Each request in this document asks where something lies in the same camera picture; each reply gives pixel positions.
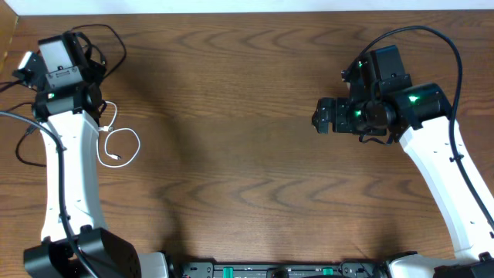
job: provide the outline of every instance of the green light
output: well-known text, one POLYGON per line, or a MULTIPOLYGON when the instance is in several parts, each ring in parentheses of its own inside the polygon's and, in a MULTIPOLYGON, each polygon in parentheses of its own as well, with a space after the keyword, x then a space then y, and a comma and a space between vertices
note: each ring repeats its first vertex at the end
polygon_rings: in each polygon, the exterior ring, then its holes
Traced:
POLYGON ((323 275, 333 275, 333 269, 328 267, 323 269, 323 275))
POLYGON ((416 96, 409 96, 409 97, 408 97, 408 99, 410 99, 410 101, 411 101, 412 103, 414 103, 416 100, 418 100, 418 99, 419 99, 419 97, 416 97, 416 96))
POLYGON ((233 278, 233 267, 223 267, 223 278, 233 278))

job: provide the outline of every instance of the cable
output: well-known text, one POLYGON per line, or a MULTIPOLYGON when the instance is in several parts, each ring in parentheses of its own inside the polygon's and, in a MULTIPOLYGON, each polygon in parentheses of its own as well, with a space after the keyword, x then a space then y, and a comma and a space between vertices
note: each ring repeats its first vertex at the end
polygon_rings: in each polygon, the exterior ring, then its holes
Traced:
POLYGON ((455 121, 456 121, 456 112, 458 110, 458 105, 460 101, 460 94, 462 90, 462 77, 463 77, 463 65, 462 65, 462 58, 460 56, 460 53, 458 49, 456 48, 455 44, 453 41, 450 40, 447 36, 442 34, 436 29, 427 27, 427 26, 422 26, 422 25, 414 25, 414 26, 408 26, 408 27, 403 27, 399 29, 395 29, 393 31, 387 32, 381 36, 379 36, 377 39, 369 43, 368 46, 360 52, 359 56, 348 66, 347 71, 344 73, 344 79, 346 82, 348 82, 348 78, 351 75, 352 70, 354 69, 355 65, 357 62, 360 60, 363 54, 365 54, 374 44, 379 42, 380 40, 391 36, 393 34, 403 32, 403 31, 410 31, 410 30, 424 30, 433 33, 434 35, 438 36, 442 40, 444 40, 446 43, 448 43, 449 47, 451 47, 453 53, 455 54, 456 58, 456 64, 458 66, 458 79, 456 81, 456 91, 455 91, 455 98, 453 100, 453 105, 452 105, 452 111, 451 114, 449 115, 449 140, 450 140, 450 145, 451 145, 451 150, 453 153, 453 157, 450 158, 450 162, 456 161, 456 164, 458 165, 458 169, 460 170, 460 173, 462 174, 463 179, 465 180, 465 183, 467 187, 469 188, 470 192, 473 195, 473 198, 477 202, 477 205, 480 207, 480 210, 484 214, 484 216, 487 219, 487 222, 490 224, 492 230, 494 231, 494 219, 489 213, 489 210, 487 210, 486 205, 484 205, 483 201, 481 200, 479 193, 475 190, 475 187, 472 184, 472 181, 470 181, 470 178, 468 174, 466 173, 465 167, 462 163, 462 156, 458 153, 458 148, 456 147, 456 140, 455 140, 455 121))
MULTIPOLYGON (((24 105, 33 105, 32 102, 23 102, 23 103, 19 103, 17 105, 15 105, 14 107, 10 107, 8 108, 5 112, 11 112, 19 107, 22 107, 24 105)), ((23 158, 21 158, 21 155, 19 153, 19 149, 21 147, 21 144, 22 142, 29 136, 31 135, 35 130, 37 129, 37 127, 33 126, 33 125, 30 125, 28 127, 28 129, 25 131, 25 133, 22 135, 21 139, 19 139, 19 142, 17 142, 17 146, 15 146, 15 156, 17 157, 17 160, 19 160, 20 162, 22 162, 23 164, 27 164, 27 165, 30 165, 30 166, 37 166, 37 167, 46 167, 46 164, 40 164, 40 163, 35 163, 35 162, 30 162, 30 161, 26 161, 24 160, 23 158)))
POLYGON ((105 144, 103 146, 104 150, 105 150, 105 153, 107 154, 107 156, 109 156, 110 158, 112 159, 115 159, 115 160, 120 160, 121 157, 119 155, 116 155, 116 154, 110 154, 108 152, 108 148, 107 148, 107 145, 108 145, 108 139, 110 139, 110 136, 115 134, 116 132, 120 132, 120 131, 130 131, 132 132, 135 136, 136 136, 136 139, 137 139, 137 150, 136 152, 134 153, 134 155, 132 156, 132 158, 130 158, 129 161, 125 162, 124 164, 121 164, 121 165, 108 165, 106 163, 104 163, 102 160, 101 160, 101 157, 100 157, 100 146, 99 146, 99 142, 97 141, 96 142, 96 153, 97 153, 97 157, 98 157, 98 160, 100 161, 100 163, 103 165, 103 166, 106 166, 108 168, 121 168, 123 166, 127 166, 129 165, 129 163, 131 163, 135 157, 137 156, 137 154, 139 153, 139 150, 140 150, 140 138, 139 136, 137 135, 137 133, 131 129, 131 128, 120 128, 120 129, 117 129, 117 130, 114 130, 113 129, 113 123, 115 122, 115 119, 117 119, 117 113, 118 113, 118 108, 117 108, 117 105, 112 102, 112 101, 106 101, 106 103, 109 103, 111 105, 113 105, 115 107, 115 114, 113 115, 113 118, 110 122, 110 124, 108 124, 107 126, 104 126, 104 127, 100 127, 99 128, 99 131, 105 131, 105 132, 109 132, 108 136, 107 136, 107 139, 105 139, 105 144))
POLYGON ((2 88, 0 88, 0 93, 3 93, 5 92, 7 89, 15 86, 15 85, 19 85, 20 83, 22 83, 22 80, 17 80, 17 81, 14 81, 14 82, 9 82, 7 85, 3 86, 2 88))
POLYGON ((105 57, 105 55, 101 52, 100 48, 97 46, 97 45, 92 45, 93 48, 100 54, 100 62, 102 65, 106 65, 107 64, 107 58, 105 57))
POLYGON ((136 133, 134 130, 132 130, 132 129, 130 129, 130 128, 127 128, 127 127, 125 127, 125 128, 120 128, 120 129, 117 129, 117 130, 115 130, 115 131, 110 132, 110 133, 108 134, 108 136, 107 136, 107 139, 105 140, 104 149, 105 149, 105 153, 106 153, 109 157, 111 157, 111 158, 113 158, 113 159, 116 159, 116 160, 120 160, 120 159, 121 159, 121 157, 120 157, 120 156, 118 156, 118 155, 116 155, 116 154, 109 154, 109 153, 108 153, 108 151, 107 151, 108 139, 110 138, 110 136, 111 136, 112 134, 115 134, 116 132, 119 132, 119 131, 130 131, 130 132, 132 132, 132 133, 136 136, 136 139, 137 139, 137 150, 136 150, 136 152, 134 153, 134 155, 132 156, 132 158, 130 158, 130 160, 129 160, 129 161, 127 161, 127 162, 125 162, 124 164, 122 164, 122 165, 108 165, 108 164, 106 164, 106 163, 104 163, 104 162, 102 162, 102 161, 101 161, 101 158, 100 158, 100 151, 99 151, 99 145, 98 145, 98 142, 96 142, 96 148, 98 148, 98 152, 97 152, 97 154, 98 154, 98 160, 100 161, 100 163, 101 163, 103 166, 106 166, 106 167, 108 167, 108 168, 122 168, 123 166, 127 166, 127 165, 129 165, 129 163, 131 163, 131 162, 135 159, 135 157, 137 156, 137 154, 139 153, 139 150, 140 150, 140 139, 139 139, 139 136, 137 135, 137 133, 136 133))
POLYGON ((107 126, 104 126, 104 127, 100 127, 99 130, 100 131, 112 131, 112 130, 110 130, 110 128, 113 128, 113 123, 115 123, 115 119, 117 119, 118 107, 113 101, 105 101, 105 103, 107 103, 107 104, 109 103, 109 104, 113 105, 113 107, 115 107, 115 113, 113 114, 113 119, 111 119, 110 124, 108 124, 107 126))
POLYGON ((84 53, 84 56, 86 57, 86 60, 91 60, 91 56, 93 55, 93 44, 91 43, 90 39, 86 37, 82 32, 74 32, 73 35, 76 38, 82 39, 84 42, 87 43, 87 50, 84 53))
POLYGON ((13 111, 13 110, 15 110, 15 109, 17 109, 17 108, 19 108, 19 107, 22 107, 22 106, 24 106, 24 105, 29 105, 29 104, 30 104, 30 105, 33 105, 34 103, 33 103, 33 102, 30 102, 30 101, 28 101, 28 102, 23 102, 23 103, 19 103, 19 104, 17 104, 17 105, 15 105, 15 106, 13 106, 13 107, 8 108, 7 110, 5 110, 5 112, 11 112, 11 111, 13 111))
POLYGON ((106 25, 106 24, 86 24, 86 25, 79 25, 79 26, 76 26, 76 27, 72 27, 71 30, 67 31, 67 32, 72 32, 73 30, 75 29, 80 29, 80 28, 86 28, 86 27, 94 27, 94 26, 101 26, 101 27, 107 27, 118 39, 118 41, 120 42, 120 44, 122 45, 122 48, 123 48, 123 57, 120 59, 120 61, 112 68, 108 71, 108 73, 103 77, 103 80, 105 80, 110 74, 112 74, 116 69, 118 69, 118 67, 124 62, 125 58, 127 57, 127 48, 125 47, 125 44, 124 42, 122 41, 122 39, 120 38, 120 36, 117 34, 117 32, 115 32, 115 30, 113 30, 113 28, 111 28, 111 26, 109 25, 106 25))
MULTIPOLYGON (((7 84, 7 85, 6 85, 6 86, 4 86, 4 87, 2 87, 2 88, 0 89, 0 93, 5 92, 7 89, 10 89, 11 87, 13 87, 13 86, 15 86, 15 85, 23 85, 23 84, 22 84, 22 80, 17 80, 17 81, 12 81, 12 82, 9 82, 9 81, 8 81, 8 82, 0 82, 0 85, 5 85, 5 84, 7 84)), ((30 90, 32 90, 32 91, 35 91, 35 92, 37 92, 37 93, 38 93, 38 91, 37 91, 37 90, 34 90, 33 88, 29 88, 29 87, 28 87, 28 86, 26 86, 26 85, 23 85, 23 86, 24 86, 24 87, 26 87, 26 88, 28 88, 28 89, 30 89, 30 90)))
POLYGON ((393 144, 393 135, 390 134, 389 137, 387 138, 387 141, 386 142, 383 142, 375 137, 371 137, 369 139, 366 139, 364 140, 364 138, 367 136, 367 133, 364 133, 364 134, 361 134, 359 137, 358 137, 358 141, 362 144, 366 144, 368 142, 376 142, 378 144, 382 144, 384 146, 391 146, 391 144, 393 144))
POLYGON ((79 248, 74 241, 74 238, 72 237, 72 234, 70 233, 70 227, 69 227, 69 221, 67 218, 67 211, 66 211, 66 204, 65 204, 65 187, 64 187, 64 168, 63 168, 63 151, 64 147, 62 146, 62 141, 53 134, 51 131, 46 129, 44 126, 42 126, 39 123, 36 123, 34 120, 30 120, 26 117, 19 116, 18 114, 13 114, 5 111, 0 111, 0 115, 7 116, 7 117, 12 117, 17 120, 24 121, 28 124, 31 124, 37 128, 39 128, 41 131, 46 133, 50 138, 52 138, 53 142, 55 142, 56 145, 56 153, 58 155, 58 160, 59 160, 59 210, 60 210, 60 219, 62 221, 62 226, 63 230, 65 231, 66 237, 67 237, 67 242, 69 242, 70 248, 76 254, 77 258, 79 261, 83 264, 84 268, 90 273, 90 275, 94 277, 99 277, 96 270, 94 270, 93 266, 91 266, 90 262, 86 259, 86 257, 82 254, 81 251, 79 251, 79 248))
POLYGON ((42 167, 46 168, 46 164, 40 164, 40 163, 35 163, 35 162, 30 162, 30 161, 25 161, 24 159, 21 158, 21 155, 19 153, 19 148, 21 147, 22 142, 30 135, 32 134, 37 127, 30 125, 28 129, 25 131, 24 135, 22 135, 21 139, 17 143, 17 146, 15 146, 15 156, 17 157, 17 160, 21 161, 23 164, 27 164, 30 166, 36 166, 36 167, 42 167))

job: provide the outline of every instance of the table surface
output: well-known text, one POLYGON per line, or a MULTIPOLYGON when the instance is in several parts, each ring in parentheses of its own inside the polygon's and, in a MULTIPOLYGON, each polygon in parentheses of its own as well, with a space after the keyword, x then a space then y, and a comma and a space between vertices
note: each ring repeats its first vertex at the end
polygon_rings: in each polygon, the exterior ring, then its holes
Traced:
MULTIPOLYGON (((399 144, 360 144, 310 124, 319 98, 347 94, 340 71, 372 39, 404 25, 435 27, 457 44, 458 120, 493 189, 494 12, 21 17, 0 77, 12 80, 39 39, 98 22, 112 25, 128 50, 101 86, 103 98, 119 105, 116 127, 142 141, 127 167, 98 165, 100 201, 110 231, 139 253, 220 262, 380 259, 406 250, 453 258, 434 199, 399 144)), ((83 31, 109 66, 118 61, 110 32, 83 31)), ((437 82, 452 98, 457 70, 443 41, 407 32, 378 46, 395 43, 415 84, 437 82)), ((0 109, 33 97, 14 88, 0 95, 0 109)), ((19 113, 30 115, 27 107, 19 113)), ((25 276, 22 251, 39 244, 46 170, 15 159, 25 124, 1 118, 0 128, 0 276, 25 276)), ((109 150, 125 160, 136 146, 122 133, 109 150)), ((44 161, 39 133, 21 153, 44 161)))

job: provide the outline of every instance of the black cable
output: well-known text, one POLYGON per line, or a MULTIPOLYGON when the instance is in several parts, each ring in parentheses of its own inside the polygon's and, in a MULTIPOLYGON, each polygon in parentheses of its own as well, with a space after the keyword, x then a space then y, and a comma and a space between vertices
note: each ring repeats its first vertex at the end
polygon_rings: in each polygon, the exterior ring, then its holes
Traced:
POLYGON ((35 163, 31 161, 26 161, 23 158, 21 158, 21 155, 19 153, 19 149, 21 147, 22 142, 29 136, 31 135, 37 127, 30 125, 28 129, 25 131, 24 135, 22 135, 21 139, 19 139, 19 142, 17 143, 17 146, 15 146, 15 156, 17 157, 17 160, 21 161, 23 164, 27 164, 29 166, 36 166, 36 167, 42 167, 46 168, 46 164, 40 164, 40 163, 35 163))
MULTIPOLYGON (((5 112, 11 112, 19 107, 22 107, 24 105, 33 105, 32 102, 23 102, 23 103, 19 103, 17 105, 15 105, 14 107, 10 107, 8 108, 5 112)), ((19 149, 21 147, 21 144, 22 142, 29 136, 31 135, 35 130, 37 129, 37 127, 33 126, 33 125, 30 125, 28 127, 28 129, 25 131, 25 133, 22 135, 21 139, 19 139, 19 142, 17 142, 17 146, 15 146, 15 156, 17 157, 17 160, 19 160, 21 163, 23 164, 27 164, 27 165, 30 165, 30 166, 37 166, 37 167, 46 167, 46 164, 40 164, 40 163, 35 163, 35 162, 30 162, 30 161, 26 161, 24 160, 20 153, 19 153, 19 149)))
POLYGON ((30 89, 31 91, 33 91, 33 92, 35 92, 35 93, 38 93, 38 91, 37 91, 37 90, 35 90, 35 89, 33 89, 33 88, 29 88, 28 86, 25 86, 25 87, 26 87, 26 88, 28 88, 28 89, 30 89))
POLYGON ((19 104, 13 106, 13 107, 8 108, 7 110, 5 110, 5 112, 12 112, 13 110, 15 110, 15 109, 17 109, 19 107, 22 107, 22 106, 25 106, 25 105, 33 105, 33 104, 34 103, 33 102, 30 102, 30 101, 19 103, 19 104))
POLYGON ((456 164, 458 165, 458 169, 460 170, 460 173, 462 174, 463 179, 465 180, 465 183, 467 187, 469 188, 470 192, 473 195, 473 198, 477 202, 477 205, 480 207, 480 210, 484 214, 484 216, 487 219, 487 222, 490 224, 492 230, 494 231, 494 219, 492 219, 492 216, 490 215, 489 211, 486 208, 486 205, 484 205, 483 201, 481 200, 479 193, 475 190, 475 187, 472 184, 472 181, 470 181, 470 178, 468 174, 466 173, 465 167, 463 166, 462 163, 462 156, 458 153, 458 148, 456 147, 456 140, 455 140, 455 121, 456 121, 456 112, 458 110, 458 105, 459 105, 459 100, 460 100, 460 94, 462 90, 462 77, 463 77, 463 65, 462 65, 462 58, 460 57, 460 53, 458 49, 456 48, 455 44, 453 41, 450 40, 447 36, 442 34, 436 29, 427 27, 427 26, 421 26, 421 25, 415 25, 415 26, 408 26, 408 27, 403 27, 399 29, 395 29, 393 31, 387 32, 383 34, 382 36, 379 36, 377 39, 369 43, 368 46, 360 52, 359 56, 348 66, 347 71, 345 72, 345 81, 348 81, 348 77, 350 77, 350 74, 352 70, 354 70, 355 65, 357 62, 361 59, 362 55, 365 54, 374 44, 379 42, 380 40, 391 36, 393 34, 403 32, 403 31, 410 31, 410 30, 424 30, 433 33, 434 35, 438 36, 442 40, 444 40, 446 43, 448 43, 449 47, 451 47, 453 53, 455 54, 456 58, 456 63, 458 66, 458 79, 456 81, 456 91, 455 91, 455 98, 453 100, 453 105, 452 105, 452 111, 451 114, 449 115, 449 141, 451 145, 451 150, 453 153, 453 157, 450 158, 450 161, 456 161, 456 164))
POLYGON ((107 58, 105 57, 105 55, 101 52, 100 48, 97 45, 92 45, 92 47, 100 54, 101 64, 105 66, 107 64, 107 58))
POLYGON ((31 124, 32 126, 35 126, 39 128, 41 131, 45 132, 50 138, 52 138, 53 142, 55 142, 56 145, 56 153, 58 154, 58 159, 59 159, 59 210, 60 210, 60 219, 62 220, 62 226, 63 230, 65 231, 65 234, 67 236, 67 241, 69 242, 70 248, 76 254, 77 258, 79 261, 83 264, 83 266, 86 268, 86 270, 90 273, 90 275, 94 277, 99 277, 94 270, 93 266, 91 266, 90 262, 87 261, 86 257, 82 254, 81 251, 79 251, 79 248, 74 241, 74 238, 72 237, 72 234, 70 233, 70 227, 69 227, 69 221, 67 218, 67 211, 66 211, 66 204, 65 204, 65 187, 64 187, 64 168, 63 168, 63 151, 64 148, 62 146, 62 142, 60 139, 53 134, 51 131, 47 130, 44 126, 41 124, 36 123, 34 120, 30 120, 26 117, 20 116, 18 114, 14 113, 9 113, 5 111, 0 111, 0 116, 7 116, 7 117, 12 117, 17 120, 24 121, 28 124, 31 124))
POLYGON ((100 116, 103 115, 103 112, 107 109, 107 107, 108 107, 107 102, 103 100, 103 107, 101 107, 100 116))
POLYGON ((67 31, 67 32, 72 32, 73 30, 75 29, 80 29, 80 28, 86 28, 86 27, 94 27, 94 26, 100 26, 100 27, 107 27, 118 39, 118 41, 120 42, 120 44, 122 45, 122 48, 123 48, 123 57, 120 59, 120 61, 112 68, 108 71, 108 73, 103 77, 103 79, 105 80, 110 74, 112 74, 116 69, 118 69, 118 67, 124 62, 125 58, 127 57, 127 48, 125 47, 125 44, 124 42, 122 41, 122 39, 120 38, 120 36, 117 34, 117 32, 115 32, 115 30, 113 30, 113 28, 111 28, 111 26, 109 25, 106 25, 106 24, 85 24, 85 25, 79 25, 79 26, 76 26, 76 27, 72 27, 71 30, 67 31))
POLYGON ((19 85, 22 83, 22 80, 17 80, 17 81, 14 81, 14 82, 8 82, 7 85, 3 86, 2 88, 0 88, 0 93, 3 93, 5 92, 7 89, 15 86, 15 85, 19 85))
POLYGON ((86 57, 86 60, 91 60, 91 56, 93 55, 93 44, 91 43, 90 39, 86 37, 82 32, 75 32, 73 35, 77 38, 81 38, 84 42, 86 42, 87 45, 87 50, 84 53, 84 56, 86 57))
POLYGON ((371 137, 369 139, 366 139, 364 140, 364 138, 367 136, 368 134, 367 133, 364 133, 364 134, 361 134, 359 137, 358 137, 358 141, 362 144, 366 144, 370 141, 372 142, 376 142, 376 143, 379 143, 379 144, 382 144, 384 146, 391 146, 391 144, 393 144, 393 135, 389 135, 389 137, 387 138, 387 141, 386 142, 383 142, 375 137, 371 137))

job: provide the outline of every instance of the white cable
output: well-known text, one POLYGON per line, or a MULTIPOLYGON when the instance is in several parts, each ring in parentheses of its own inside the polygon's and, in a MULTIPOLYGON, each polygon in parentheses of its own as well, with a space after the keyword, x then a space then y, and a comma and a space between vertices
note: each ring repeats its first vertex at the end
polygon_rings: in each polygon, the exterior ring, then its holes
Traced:
POLYGON ((127 166, 127 165, 129 165, 129 163, 131 163, 131 162, 132 162, 132 160, 133 160, 133 159, 137 156, 137 154, 139 153, 139 150, 140 150, 140 139, 139 139, 139 136, 137 135, 137 133, 136 133, 134 130, 132 130, 132 129, 130 129, 130 128, 127 128, 127 127, 125 127, 125 128, 120 128, 120 129, 117 129, 117 130, 115 130, 115 131, 110 132, 110 133, 108 134, 108 136, 107 136, 107 139, 105 140, 105 145, 104 145, 103 147, 104 147, 104 149, 105 149, 105 153, 106 153, 109 157, 111 157, 111 158, 113 158, 113 159, 116 159, 116 160, 120 160, 120 156, 118 156, 118 155, 116 155, 116 154, 109 154, 109 153, 108 153, 108 150, 107 150, 108 139, 110 138, 110 136, 111 136, 112 134, 115 134, 115 133, 116 133, 116 132, 118 132, 118 131, 130 131, 130 132, 132 132, 132 133, 136 136, 136 139, 137 139, 137 150, 136 150, 136 152, 134 153, 134 155, 132 156, 132 158, 130 158, 130 160, 129 160, 129 161, 127 161, 127 162, 125 162, 124 164, 122 164, 122 165, 108 165, 108 164, 106 164, 106 163, 104 163, 104 162, 102 162, 102 161, 101 161, 101 158, 100 158, 100 151, 99 151, 99 146, 98 146, 98 143, 96 142, 96 147, 98 148, 98 152, 97 152, 97 153, 98 153, 98 160, 100 161, 100 163, 101 163, 102 165, 107 166, 108 168, 120 168, 120 167, 123 167, 123 166, 127 166))
POLYGON ((118 111, 118 108, 117 108, 117 105, 111 101, 107 101, 107 103, 110 103, 112 104, 114 107, 115 107, 115 114, 113 115, 113 119, 111 120, 110 124, 107 125, 107 126, 104 126, 104 127, 100 127, 98 128, 99 131, 105 131, 105 132, 109 132, 108 136, 107 136, 107 139, 105 140, 105 145, 103 146, 104 150, 105 150, 105 153, 112 159, 115 159, 115 160, 120 160, 121 157, 119 155, 116 155, 116 154, 110 154, 108 153, 108 149, 107 149, 107 145, 108 145, 108 139, 110 138, 110 136, 112 134, 115 134, 116 132, 118 131, 130 131, 132 132, 135 136, 136 136, 136 139, 137 139, 137 150, 136 152, 134 153, 134 155, 132 156, 132 158, 130 158, 129 161, 125 162, 124 164, 122 165, 108 165, 104 162, 101 161, 101 157, 100 157, 100 146, 99 146, 99 140, 96 141, 96 149, 97 149, 97 156, 98 156, 98 160, 100 161, 100 163, 103 165, 103 166, 106 166, 108 168, 120 168, 120 167, 123 167, 123 166, 127 166, 129 165, 129 163, 132 162, 132 160, 137 156, 137 154, 139 153, 139 150, 140 150, 140 139, 139 139, 139 136, 137 135, 137 133, 131 129, 131 128, 119 128, 117 130, 113 130, 113 123, 115 122, 115 119, 117 118, 117 111, 118 111))
POLYGON ((107 126, 104 126, 104 127, 100 127, 100 128, 98 128, 98 130, 108 132, 108 131, 112 131, 112 129, 113 129, 113 123, 115 122, 115 119, 117 119, 118 108, 117 108, 117 105, 112 101, 107 101, 106 103, 109 103, 115 107, 115 114, 113 115, 113 119, 111 119, 110 124, 108 124, 107 126))

